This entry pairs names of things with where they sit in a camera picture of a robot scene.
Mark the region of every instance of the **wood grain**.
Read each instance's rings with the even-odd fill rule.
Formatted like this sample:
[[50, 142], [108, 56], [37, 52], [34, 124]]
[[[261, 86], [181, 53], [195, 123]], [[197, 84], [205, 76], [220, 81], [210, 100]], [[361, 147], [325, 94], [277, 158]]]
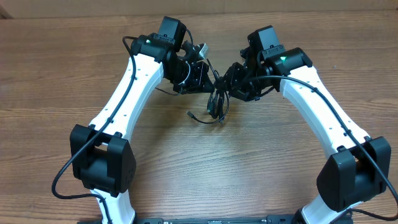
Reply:
[[16, 19], [215, 14], [249, 12], [308, 12], [395, 10], [398, 0], [0, 0]]
[[[221, 74], [242, 62], [247, 35], [272, 24], [287, 49], [301, 47], [343, 109], [393, 152], [398, 185], [398, 13], [279, 12], [176, 16], [195, 43], [206, 42]], [[0, 223], [76, 223], [100, 217], [94, 199], [59, 200], [50, 186], [70, 157], [68, 136], [88, 124], [127, 65], [124, 35], [150, 34], [161, 16], [0, 21]], [[164, 80], [161, 88], [171, 90]], [[231, 100], [224, 125], [206, 115], [208, 95], [155, 91], [136, 124], [137, 159], [129, 191], [140, 217], [261, 217], [294, 213], [317, 194], [325, 164], [319, 142], [280, 93]], [[67, 170], [63, 194], [87, 192]], [[385, 193], [361, 206], [392, 215]], [[356, 223], [379, 223], [355, 215]]]

